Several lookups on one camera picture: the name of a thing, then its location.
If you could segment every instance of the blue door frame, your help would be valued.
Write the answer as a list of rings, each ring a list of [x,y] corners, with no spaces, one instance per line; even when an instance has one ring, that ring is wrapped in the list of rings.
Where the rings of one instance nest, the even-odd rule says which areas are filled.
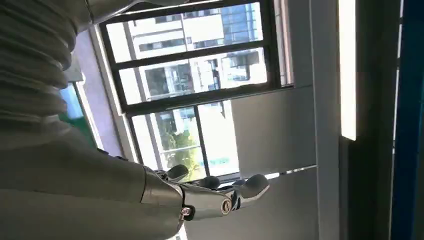
[[[411,240],[424,103],[424,0],[404,0],[400,50],[391,239]]]

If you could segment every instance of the window frame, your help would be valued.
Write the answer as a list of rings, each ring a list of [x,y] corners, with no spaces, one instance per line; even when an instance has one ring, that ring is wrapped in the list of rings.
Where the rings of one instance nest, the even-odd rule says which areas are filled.
[[[161,7],[142,2],[136,4],[123,14],[115,16],[99,25],[100,33],[103,38],[104,48],[107,56],[107,60],[110,66],[113,82],[116,88],[117,97],[119,101],[120,108],[123,113],[125,113],[128,125],[130,128],[130,134],[132,141],[135,143],[135,151],[137,154],[138,161],[142,164],[143,158],[140,150],[139,141],[136,136],[135,126],[133,122],[133,117],[145,115],[148,116],[153,113],[159,113],[164,111],[176,110],[186,107],[193,107],[194,117],[197,123],[198,135],[199,135],[199,145],[201,147],[201,152],[203,156],[204,170],[207,176],[210,176],[210,169],[208,158],[206,154],[206,146],[203,138],[202,126],[200,121],[199,114],[199,105],[205,105],[210,103],[222,103],[223,101],[264,94],[273,91],[280,91],[287,88],[292,88],[292,84],[283,84],[282,76],[280,74],[280,62],[279,62],[279,42],[277,36],[277,23],[275,18],[275,9],[274,2],[272,0],[220,0],[212,2],[204,2],[201,4],[195,4],[200,2],[198,0],[192,0],[189,4],[183,4],[180,6],[174,7]],[[225,8],[237,5],[246,5],[259,3],[260,7],[260,20],[262,24],[262,35],[263,40],[256,40],[243,43],[235,43],[230,45],[219,45],[212,46],[202,49],[195,49],[186,52],[172,53],[168,55],[147,57],[142,59],[136,59],[134,45],[131,42],[133,39],[128,22],[164,16],[171,16],[177,14],[184,14],[187,12],[198,12],[202,10],[211,10],[218,8]],[[123,23],[127,44],[129,52],[131,55],[131,60],[124,62],[116,62],[113,54],[112,44],[109,38],[109,33],[107,30],[108,24],[114,23]],[[128,104],[124,92],[124,87],[122,84],[120,70],[124,69],[134,69],[135,75],[138,78],[139,67],[149,66],[154,64],[161,64],[166,62],[188,60],[197,57],[216,55],[222,53],[236,52],[242,50],[263,48],[264,64],[266,69],[267,82],[259,84],[247,84],[235,88],[224,88],[224,89],[214,89],[204,92],[192,93],[188,95],[179,95],[170,98],[162,98],[152,101],[147,101],[146,96],[143,92],[141,94],[141,102],[135,104]],[[150,129],[150,137],[153,143],[155,143],[155,136]],[[153,147],[156,157],[156,162],[158,168],[162,168],[161,163],[161,153],[157,147]],[[232,173],[232,176],[239,176],[239,173]]]

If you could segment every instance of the robotic hand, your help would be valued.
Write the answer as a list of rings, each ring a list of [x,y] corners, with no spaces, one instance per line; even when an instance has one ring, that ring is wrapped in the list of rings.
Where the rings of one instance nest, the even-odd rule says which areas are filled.
[[[77,34],[137,2],[0,0],[0,239],[164,240],[269,188],[262,175],[218,189],[213,177],[178,183],[184,167],[159,177],[92,149],[59,120]]]
[[[169,185],[181,188],[184,195],[181,215],[186,221],[226,216],[232,211],[250,206],[269,188],[268,180],[260,174],[221,188],[218,188],[220,180],[215,176],[178,184],[188,172],[184,165],[174,166],[169,171],[155,171]]]

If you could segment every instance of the green foliage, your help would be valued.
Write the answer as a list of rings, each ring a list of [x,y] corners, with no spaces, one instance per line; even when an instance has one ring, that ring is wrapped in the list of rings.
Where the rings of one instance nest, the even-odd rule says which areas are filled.
[[[165,124],[161,125],[160,127],[162,128],[160,132],[162,135],[161,138],[164,149],[180,149],[196,144],[188,130],[175,134]],[[188,168],[188,175],[184,178],[183,181],[196,179],[200,170],[200,165],[196,161],[196,151],[198,150],[198,148],[191,148],[188,150],[166,153],[165,159],[167,162],[167,167],[172,168],[173,166],[182,164]]]
[[[89,123],[86,121],[86,119],[83,116],[79,118],[70,119],[67,114],[62,113],[62,114],[59,114],[59,119],[63,122],[66,122],[76,127],[84,135],[84,137],[88,141],[88,144],[93,148],[97,148]]]

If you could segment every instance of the building window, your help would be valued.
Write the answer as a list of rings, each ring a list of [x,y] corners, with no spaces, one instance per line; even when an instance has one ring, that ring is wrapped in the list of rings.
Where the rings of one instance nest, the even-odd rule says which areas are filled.
[[[179,21],[181,19],[181,16],[179,14],[176,15],[168,15],[168,16],[158,16],[154,18],[154,21],[156,24],[163,24],[173,21]]]
[[[159,41],[159,42],[152,42],[152,43],[144,43],[140,44],[138,47],[140,49],[140,52],[144,51],[151,51],[151,50],[157,50],[157,49],[163,49],[163,48],[171,48],[176,46],[184,45],[184,38],[179,39],[171,39],[171,40],[165,40],[165,41]]]
[[[269,3],[182,5],[170,10],[179,14],[153,9],[100,25],[141,163],[184,164],[186,181],[237,176],[229,99],[283,87],[277,40],[262,31],[274,19],[261,16]]]
[[[210,47],[215,47],[219,45],[224,45],[224,39],[221,38],[221,39],[198,41],[193,44],[195,49],[210,48]]]

